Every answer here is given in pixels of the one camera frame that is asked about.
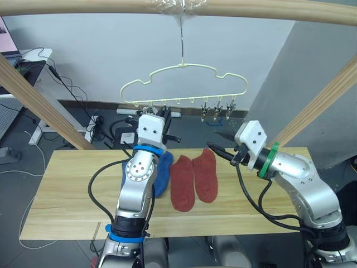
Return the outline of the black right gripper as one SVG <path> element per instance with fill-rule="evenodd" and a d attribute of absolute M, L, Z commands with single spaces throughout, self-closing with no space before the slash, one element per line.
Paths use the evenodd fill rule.
<path fill-rule="evenodd" d="M 216 130 L 216 134 L 223 137 L 226 140 L 231 142 L 235 142 L 235 134 L 231 132 L 226 132 L 223 130 Z M 230 162 L 232 166 L 237 166 L 238 164 L 242 164 L 243 166 L 247 166 L 250 160 L 250 155 L 248 154 L 248 147 L 246 144 L 242 143 L 241 145 L 236 145 L 234 148 L 235 154 L 231 154 L 225 150 L 225 148 L 220 147 L 212 142 L 208 142 L 207 146 L 219 157 L 226 159 Z"/>

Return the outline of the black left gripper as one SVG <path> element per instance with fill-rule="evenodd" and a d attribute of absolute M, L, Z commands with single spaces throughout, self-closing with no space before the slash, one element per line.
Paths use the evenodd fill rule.
<path fill-rule="evenodd" d="M 169 135 L 168 131 L 171 125 L 171 107 L 168 106 L 162 106 L 158 112 L 156 113 L 157 116 L 164 118 L 165 120 L 165 125 L 163 128 L 163 137 L 162 137 L 162 143 L 165 145 L 167 144 L 167 141 L 175 141 L 177 143 L 181 142 L 181 138 L 173 135 Z"/>

